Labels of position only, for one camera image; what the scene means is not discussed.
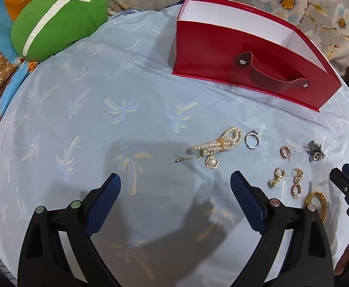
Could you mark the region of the gold dangle hoop earring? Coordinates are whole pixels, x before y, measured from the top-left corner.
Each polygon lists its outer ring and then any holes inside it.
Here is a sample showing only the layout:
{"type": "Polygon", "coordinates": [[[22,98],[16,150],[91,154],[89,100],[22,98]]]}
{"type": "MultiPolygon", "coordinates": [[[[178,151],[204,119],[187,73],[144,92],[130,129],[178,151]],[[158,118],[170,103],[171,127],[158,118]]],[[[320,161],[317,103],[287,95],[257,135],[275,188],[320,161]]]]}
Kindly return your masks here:
{"type": "Polygon", "coordinates": [[[299,168],[294,168],[292,170],[293,184],[290,189],[290,193],[293,199],[299,198],[302,193],[302,187],[300,185],[300,182],[302,181],[303,175],[304,172],[299,168]]]}

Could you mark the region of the gold cuff bangle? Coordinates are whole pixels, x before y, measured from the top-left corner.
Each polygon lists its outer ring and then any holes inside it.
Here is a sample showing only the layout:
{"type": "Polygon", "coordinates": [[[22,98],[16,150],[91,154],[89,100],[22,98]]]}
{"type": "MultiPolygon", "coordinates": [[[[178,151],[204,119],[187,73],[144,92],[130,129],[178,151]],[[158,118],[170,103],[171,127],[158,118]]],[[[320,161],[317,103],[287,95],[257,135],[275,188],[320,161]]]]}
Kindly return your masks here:
{"type": "Polygon", "coordinates": [[[320,209],[320,219],[324,223],[328,214],[328,201],[326,195],[322,191],[315,191],[309,193],[304,200],[303,207],[307,208],[309,205],[313,205],[313,200],[316,199],[319,202],[318,208],[320,209]]]}

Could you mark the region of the small gold hoop earring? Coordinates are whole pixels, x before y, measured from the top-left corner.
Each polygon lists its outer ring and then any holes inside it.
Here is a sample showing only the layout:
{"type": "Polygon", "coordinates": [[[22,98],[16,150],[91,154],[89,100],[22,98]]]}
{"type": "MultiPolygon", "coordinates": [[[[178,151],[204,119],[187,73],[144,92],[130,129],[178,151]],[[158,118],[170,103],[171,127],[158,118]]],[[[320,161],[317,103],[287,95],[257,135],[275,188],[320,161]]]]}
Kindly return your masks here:
{"type": "Polygon", "coordinates": [[[279,153],[281,155],[281,157],[283,159],[286,159],[288,161],[290,161],[290,157],[291,157],[291,150],[288,146],[282,146],[280,149],[279,149],[279,153]]]}

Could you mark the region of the silver metal clip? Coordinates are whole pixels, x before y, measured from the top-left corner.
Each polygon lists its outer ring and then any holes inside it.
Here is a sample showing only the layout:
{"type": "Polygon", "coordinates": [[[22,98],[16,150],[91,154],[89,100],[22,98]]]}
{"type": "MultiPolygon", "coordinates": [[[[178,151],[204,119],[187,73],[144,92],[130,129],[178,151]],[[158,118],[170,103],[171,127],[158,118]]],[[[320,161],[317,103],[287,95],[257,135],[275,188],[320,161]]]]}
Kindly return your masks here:
{"type": "Polygon", "coordinates": [[[313,140],[308,142],[304,146],[304,150],[309,155],[309,162],[316,162],[321,161],[322,159],[326,158],[326,155],[324,154],[322,150],[322,145],[314,142],[313,140]]]}

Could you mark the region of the green round cushion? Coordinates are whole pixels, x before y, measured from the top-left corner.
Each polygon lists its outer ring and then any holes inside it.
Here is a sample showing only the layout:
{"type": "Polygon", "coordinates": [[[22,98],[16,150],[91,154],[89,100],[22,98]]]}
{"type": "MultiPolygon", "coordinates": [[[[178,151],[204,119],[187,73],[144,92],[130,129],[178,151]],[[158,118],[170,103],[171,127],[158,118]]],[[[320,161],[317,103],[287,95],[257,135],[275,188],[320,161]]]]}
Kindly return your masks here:
{"type": "Polygon", "coordinates": [[[32,0],[11,27],[21,57],[43,61],[93,34],[107,20],[106,0],[32,0]]]}

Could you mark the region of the red jewelry box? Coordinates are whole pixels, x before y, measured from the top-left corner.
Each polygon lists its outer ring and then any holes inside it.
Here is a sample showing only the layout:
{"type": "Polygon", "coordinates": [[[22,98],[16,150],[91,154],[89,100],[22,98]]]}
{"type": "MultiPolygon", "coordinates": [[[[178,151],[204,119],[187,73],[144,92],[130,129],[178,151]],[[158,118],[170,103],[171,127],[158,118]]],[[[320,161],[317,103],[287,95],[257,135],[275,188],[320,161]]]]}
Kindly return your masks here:
{"type": "Polygon", "coordinates": [[[342,86],[299,28],[231,0],[184,0],[173,73],[252,89],[314,111],[342,86]]]}

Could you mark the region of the gold drop earring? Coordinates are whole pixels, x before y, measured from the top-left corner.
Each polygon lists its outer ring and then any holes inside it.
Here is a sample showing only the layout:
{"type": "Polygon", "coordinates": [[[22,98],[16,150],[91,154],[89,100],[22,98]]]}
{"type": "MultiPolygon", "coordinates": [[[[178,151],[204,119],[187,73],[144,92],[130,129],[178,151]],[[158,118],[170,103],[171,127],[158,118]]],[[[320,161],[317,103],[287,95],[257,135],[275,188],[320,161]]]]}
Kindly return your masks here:
{"type": "Polygon", "coordinates": [[[281,179],[284,178],[284,177],[285,177],[285,171],[284,171],[284,169],[279,168],[279,167],[276,168],[276,169],[274,170],[273,179],[271,179],[271,180],[268,181],[268,186],[269,186],[270,188],[274,188],[275,185],[276,185],[278,182],[280,182],[281,179]]]}

